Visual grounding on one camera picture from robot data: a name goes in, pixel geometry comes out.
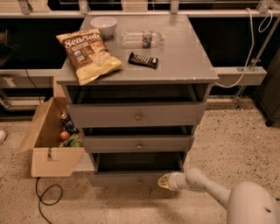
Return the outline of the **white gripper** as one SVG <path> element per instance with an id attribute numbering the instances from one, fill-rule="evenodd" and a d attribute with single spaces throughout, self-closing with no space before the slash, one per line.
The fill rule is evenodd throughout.
<path id="1" fill-rule="evenodd" d="M 187 188 L 186 175 L 183 172 L 166 173 L 158 179 L 157 184 L 172 191 L 184 190 Z"/>

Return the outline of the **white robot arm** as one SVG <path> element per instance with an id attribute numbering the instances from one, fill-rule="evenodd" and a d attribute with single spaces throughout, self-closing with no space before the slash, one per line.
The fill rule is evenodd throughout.
<path id="1" fill-rule="evenodd" d="M 158 185 L 171 191 L 208 193 L 227 210 L 227 224 L 280 224 L 280 206 L 262 186 L 243 181 L 232 189 L 208 178 L 201 170 L 164 174 Z"/>

